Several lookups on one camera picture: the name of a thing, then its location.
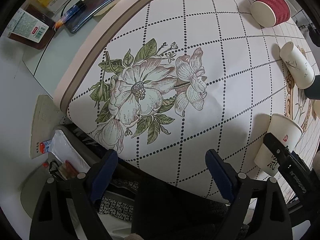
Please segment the white paper cup with print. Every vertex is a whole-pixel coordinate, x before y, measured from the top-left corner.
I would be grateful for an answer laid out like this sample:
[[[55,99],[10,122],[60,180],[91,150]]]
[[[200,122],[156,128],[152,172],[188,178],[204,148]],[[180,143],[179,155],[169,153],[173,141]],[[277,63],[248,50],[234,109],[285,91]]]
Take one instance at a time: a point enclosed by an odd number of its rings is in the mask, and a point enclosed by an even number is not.
[[[274,177],[278,172],[281,152],[285,149],[292,152],[302,135],[302,128],[290,118],[278,113],[272,114],[254,163],[269,176]]]

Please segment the dark green cup yellow inside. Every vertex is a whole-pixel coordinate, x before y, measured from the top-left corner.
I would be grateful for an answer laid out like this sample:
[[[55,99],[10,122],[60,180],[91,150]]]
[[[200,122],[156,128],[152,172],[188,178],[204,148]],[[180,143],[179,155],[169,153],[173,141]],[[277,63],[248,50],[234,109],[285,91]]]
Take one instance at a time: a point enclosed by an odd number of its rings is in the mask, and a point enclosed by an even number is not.
[[[315,75],[314,82],[304,90],[304,93],[311,100],[320,100],[320,75]]]

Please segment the white paper cup lying down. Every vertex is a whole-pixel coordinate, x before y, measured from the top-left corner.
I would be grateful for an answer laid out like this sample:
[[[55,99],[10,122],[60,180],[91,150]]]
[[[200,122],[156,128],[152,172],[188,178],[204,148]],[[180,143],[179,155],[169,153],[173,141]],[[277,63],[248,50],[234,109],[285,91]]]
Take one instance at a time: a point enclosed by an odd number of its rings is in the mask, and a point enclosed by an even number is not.
[[[315,72],[293,42],[287,42],[282,46],[280,57],[286,64],[298,88],[307,89],[313,84]]]

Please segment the red ribbed paper cup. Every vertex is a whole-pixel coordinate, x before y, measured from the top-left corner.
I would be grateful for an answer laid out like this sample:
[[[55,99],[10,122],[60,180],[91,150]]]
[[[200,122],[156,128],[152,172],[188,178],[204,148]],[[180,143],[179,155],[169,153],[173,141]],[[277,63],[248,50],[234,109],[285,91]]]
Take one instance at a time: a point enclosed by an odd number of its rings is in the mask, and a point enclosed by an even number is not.
[[[272,28],[287,22],[291,17],[285,0],[255,0],[250,7],[255,21],[264,28]]]

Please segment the white stool with papers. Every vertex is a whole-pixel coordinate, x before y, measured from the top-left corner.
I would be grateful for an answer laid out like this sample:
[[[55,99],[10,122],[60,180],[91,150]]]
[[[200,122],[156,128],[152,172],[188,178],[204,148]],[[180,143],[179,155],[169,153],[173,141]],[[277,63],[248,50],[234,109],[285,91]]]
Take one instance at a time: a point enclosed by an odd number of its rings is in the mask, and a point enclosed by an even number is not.
[[[40,143],[48,141],[48,150],[61,163],[68,161],[78,172],[86,173],[100,158],[81,142],[66,126],[48,129],[32,128],[30,138],[30,157],[43,155]]]

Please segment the patterned white tablecloth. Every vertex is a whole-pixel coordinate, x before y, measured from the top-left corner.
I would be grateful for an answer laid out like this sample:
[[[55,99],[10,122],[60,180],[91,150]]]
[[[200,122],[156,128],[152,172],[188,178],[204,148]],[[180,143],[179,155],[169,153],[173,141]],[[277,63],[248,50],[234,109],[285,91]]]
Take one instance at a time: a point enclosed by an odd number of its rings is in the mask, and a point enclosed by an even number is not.
[[[120,0],[82,42],[54,103],[124,161],[215,201],[205,152],[267,179],[254,159],[276,114],[302,128],[294,149],[311,165],[319,119],[280,49],[292,42],[317,62],[294,20],[257,24],[254,1]]]

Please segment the blue lighter pen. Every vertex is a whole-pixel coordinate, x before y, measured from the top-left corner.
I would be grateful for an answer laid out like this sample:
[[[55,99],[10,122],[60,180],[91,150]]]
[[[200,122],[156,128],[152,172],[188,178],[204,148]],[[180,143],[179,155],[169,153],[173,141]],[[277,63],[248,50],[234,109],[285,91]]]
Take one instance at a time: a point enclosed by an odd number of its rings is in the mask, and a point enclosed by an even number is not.
[[[79,0],[75,5],[73,5],[69,10],[67,10],[60,19],[55,23],[53,29],[57,31],[62,27],[67,21],[69,21],[77,13],[84,11],[86,8],[85,3],[82,0]]]

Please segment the white labelled dark box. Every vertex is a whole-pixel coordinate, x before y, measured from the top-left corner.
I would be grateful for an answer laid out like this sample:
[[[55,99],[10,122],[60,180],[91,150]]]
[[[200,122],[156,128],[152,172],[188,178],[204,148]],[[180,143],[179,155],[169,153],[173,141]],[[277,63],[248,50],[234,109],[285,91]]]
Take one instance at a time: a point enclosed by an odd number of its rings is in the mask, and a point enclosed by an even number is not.
[[[6,29],[8,38],[41,50],[54,36],[54,25],[51,18],[29,4],[18,9]]]

